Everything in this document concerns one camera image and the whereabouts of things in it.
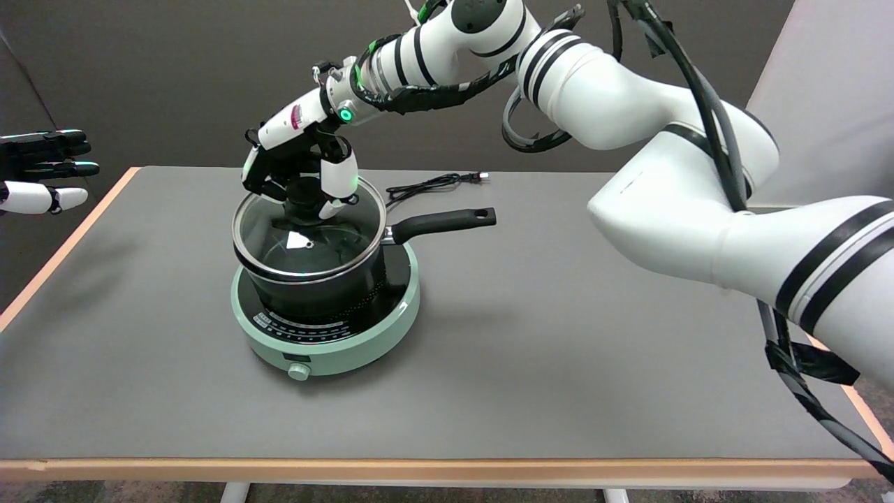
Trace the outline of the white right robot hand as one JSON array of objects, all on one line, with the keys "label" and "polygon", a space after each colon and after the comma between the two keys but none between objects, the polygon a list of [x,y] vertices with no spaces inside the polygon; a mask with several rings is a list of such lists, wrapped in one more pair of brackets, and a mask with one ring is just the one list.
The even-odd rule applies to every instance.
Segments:
[{"label": "white right robot hand", "polygon": [[341,123],[321,96],[310,92],[246,130],[250,150],[242,186],[307,225],[355,205],[360,170],[351,143],[337,134]]}]

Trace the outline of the black and white left hand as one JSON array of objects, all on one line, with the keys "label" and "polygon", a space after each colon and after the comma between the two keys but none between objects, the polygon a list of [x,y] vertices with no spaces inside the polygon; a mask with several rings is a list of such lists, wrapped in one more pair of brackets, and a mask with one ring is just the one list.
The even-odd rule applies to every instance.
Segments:
[{"label": "black and white left hand", "polygon": [[76,159],[90,152],[87,135],[80,129],[3,135],[2,212],[59,214],[85,203],[87,189],[47,181],[98,175],[98,163]]}]

